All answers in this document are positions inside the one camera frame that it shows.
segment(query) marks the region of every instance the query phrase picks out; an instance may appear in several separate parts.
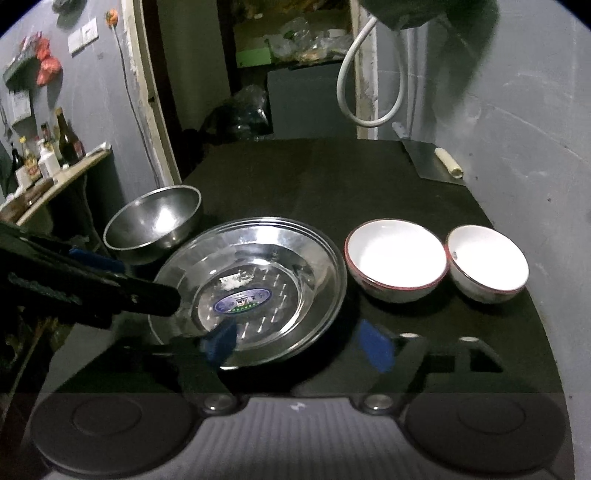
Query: stainless steel plate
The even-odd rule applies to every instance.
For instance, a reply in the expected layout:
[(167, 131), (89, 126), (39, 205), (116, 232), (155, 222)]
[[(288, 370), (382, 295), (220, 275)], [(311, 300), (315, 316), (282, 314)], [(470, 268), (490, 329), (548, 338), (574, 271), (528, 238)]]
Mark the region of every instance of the stainless steel plate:
[(347, 275), (328, 237), (293, 220), (260, 217), (198, 236), (166, 262), (156, 282), (181, 295), (174, 316), (150, 317), (161, 343), (204, 335), (232, 316), (238, 345), (226, 366), (245, 367), (314, 342), (339, 312)]

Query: white bowl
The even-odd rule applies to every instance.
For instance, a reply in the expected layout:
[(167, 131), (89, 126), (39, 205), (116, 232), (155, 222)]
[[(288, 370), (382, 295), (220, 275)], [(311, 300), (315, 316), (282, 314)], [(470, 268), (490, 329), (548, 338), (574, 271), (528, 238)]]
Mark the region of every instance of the white bowl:
[(525, 255), (505, 235), (479, 225), (462, 225), (447, 236), (452, 279), (471, 299), (500, 303), (523, 290), (530, 275)]
[(358, 226), (345, 242), (345, 261), (369, 295), (390, 303), (424, 297), (447, 273), (439, 239), (404, 220), (372, 220)]

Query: red rim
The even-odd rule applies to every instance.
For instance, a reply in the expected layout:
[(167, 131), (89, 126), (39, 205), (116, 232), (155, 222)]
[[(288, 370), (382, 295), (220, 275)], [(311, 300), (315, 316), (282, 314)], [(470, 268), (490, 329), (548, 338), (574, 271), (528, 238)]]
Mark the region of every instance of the red rim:
[[(426, 284), (426, 285), (422, 285), (420, 287), (393, 287), (392, 285), (386, 285), (385, 283), (381, 283), (377, 280), (374, 280), (373, 278), (368, 277), (366, 274), (364, 274), (360, 269), (357, 268), (357, 266), (355, 265), (355, 263), (353, 263), (353, 260), (351, 260), (351, 257), (349, 256), (349, 240), (351, 239), (351, 236), (357, 231), (359, 230), (361, 227), (368, 225), (369, 223), (374, 223), (374, 222), (381, 222), (383, 220), (396, 220), (398, 222), (405, 222), (405, 223), (412, 223), (413, 225), (417, 225), (419, 227), (421, 227), (422, 229), (426, 230), (427, 232), (429, 232), (431, 235), (433, 235), (435, 238), (437, 238), (437, 236), (431, 231), (431, 230), (427, 230), (425, 227), (423, 227), (422, 225), (419, 225), (418, 223), (414, 223), (414, 222), (409, 222), (408, 220), (402, 220), (400, 218), (377, 218), (375, 220), (370, 220), (369, 222), (365, 222), (362, 223), (361, 225), (357, 226), (355, 229), (351, 230), (351, 232), (349, 233), (349, 235), (347, 236), (347, 240), (345, 240), (345, 262), (347, 263), (347, 266), (353, 270), (357, 275), (359, 275), (360, 277), (363, 278), (363, 280), (367, 281), (369, 284), (372, 285), (376, 285), (378, 287), (381, 288), (385, 288), (387, 290), (396, 290), (396, 291), (416, 291), (416, 290), (422, 290), (424, 288), (429, 288), (432, 286), (437, 285), (439, 282), (441, 282), (441, 280), (443, 279), (443, 277), (446, 276), (448, 270), (449, 270), (449, 264), (446, 262), (445, 263), (445, 268), (443, 269), (443, 273), (439, 276), (438, 279)], [(439, 244), (441, 245), (441, 247), (444, 249), (445, 251), (445, 247), (444, 245), (441, 243), (441, 240), (439, 240), (437, 238), (437, 241), (439, 242)]]
[[(529, 264), (527, 264), (527, 259), (525, 259), (525, 263), (527, 264), (527, 278), (525, 279), (525, 282), (523, 282), (523, 285), (521, 287), (515, 288), (513, 290), (497, 290), (496, 288), (492, 288), (492, 287), (487, 287), (486, 285), (483, 285), (482, 283), (480, 283), (478, 280), (474, 280), (474, 278), (472, 278), (470, 275), (468, 275), (465, 271), (462, 270), (462, 268), (460, 267), (460, 265), (457, 264), (456, 260), (452, 257), (452, 253), (449, 250), (449, 238), (451, 237), (452, 233), (455, 232), (457, 229), (462, 228), (463, 226), (480, 226), (482, 228), (488, 228), (482, 225), (472, 225), (471, 223), (467, 223), (465, 225), (460, 225), (455, 227), (451, 232), (449, 232), (447, 234), (447, 238), (445, 240), (445, 245), (443, 245), (443, 248), (445, 249), (445, 254), (447, 256), (447, 259), (453, 263), (454, 267), (456, 267), (461, 273), (462, 275), (464, 275), (468, 280), (473, 281), (476, 285), (478, 285), (479, 287), (484, 288), (486, 291), (490, 292), (490, 293), (500, 293), (500, 294), (504, 294), (504, 295), (510, 295), (513, 293), (519, 293), (523, 287), (525, 287), (525, 284), (527, 283), (527, 281), (530, 279), (530, 266)], [(498, 233), (499, 235), (503, 235), (500, 232), (497, 232), (496, 230), (493, 230), (494, 232)], [(511, 240), (509, 237), (505, 236), (505, 238), (507, 240), (509, 240), (512, 244), (515, 245), (515, 242), (513, 240)]]

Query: wall socket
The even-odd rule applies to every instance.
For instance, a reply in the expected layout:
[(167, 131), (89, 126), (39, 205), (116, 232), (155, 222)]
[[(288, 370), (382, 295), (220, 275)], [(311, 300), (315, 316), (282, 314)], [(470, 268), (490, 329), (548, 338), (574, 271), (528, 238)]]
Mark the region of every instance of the wall socket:
[(68, 37), (68, 51), (73, 54), (97, 38), (99, 38), (99, 29), (95, 17), (84, 27), (70, 34)]
[(91, 41), (99, 38), (99, 29), (96, 25), (96, 17), (82, 27), (82, 43), (88, 45)]

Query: green box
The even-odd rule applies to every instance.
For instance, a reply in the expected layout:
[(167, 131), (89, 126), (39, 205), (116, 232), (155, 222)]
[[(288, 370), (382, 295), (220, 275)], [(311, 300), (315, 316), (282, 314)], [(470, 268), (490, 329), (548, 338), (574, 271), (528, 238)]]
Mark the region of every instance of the green box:
[(236, 64), (239, 69), (271, 64), (271, 49), (269, 47), (253, 48), (236, 53)]

